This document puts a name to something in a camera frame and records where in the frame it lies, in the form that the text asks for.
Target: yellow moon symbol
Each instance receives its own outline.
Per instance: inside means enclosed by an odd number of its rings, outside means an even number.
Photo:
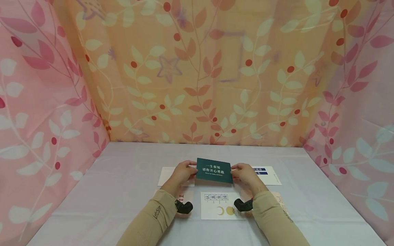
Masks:
[[[218,215],[223,215],[224,214],[224,208],[222,208],[222,207],[218,207],[218,208],[220,208],[220,209],[222,209],[222,213],[221,214],[218,214]]]
[[[232,209],[232,207],[227,207],[226,208],[226,212],[228,215],[233,215],[234,214],[234,209]]]

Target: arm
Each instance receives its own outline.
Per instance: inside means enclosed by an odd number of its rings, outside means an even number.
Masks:
[[[158,190],[123,233],[117,246],[154,246],[177,213],[175,198]]]
[[[309,246],[308,241],[269,191],[254,195],[253,217],[271,246]]]
[[[181,184],[197,172],[197,169],[189,166],[195,164],[192,161],[184,161],[175,168],[163,187],[156,192],[127,227],[117,246],[155,246],[157,244],[177,213],[175,197],[178,196]]]
[[[252,214],[271,246],[309,246],[302,232],[283,211],[279,202],[250,165],[238,163],[231,169],[234,178],[240,179],[252,191]]]

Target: fabric backdrop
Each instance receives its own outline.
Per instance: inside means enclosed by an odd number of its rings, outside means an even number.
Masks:
[[[319,1],[60,2],[112,141],[300,146],[342,32]]]
[[[0,1],[1,246],[26,245],[109,140],[77,68],[48,2]]]
[[[356,37],[336,51],[346,54],[345,61],[336,63],[318,117],[300,141],[384,242],[394,245],[394,1],[355,6],[368,13],[360,24],[345,25],[347,36]]]

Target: orange curtain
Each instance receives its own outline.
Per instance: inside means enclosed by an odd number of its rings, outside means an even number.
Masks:
[[[343,23],[332,2],[56,7],[112,141],[299,146],[336,70]]]

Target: beige sleeve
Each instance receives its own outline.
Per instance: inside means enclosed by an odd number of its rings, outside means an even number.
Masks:
[[[176,213],[175,198],[158,190],[133,219],[116,246],[155,246]]]
[[[309,246],[308,241],[269,191],[253,200],[253,216],[270,246]]]

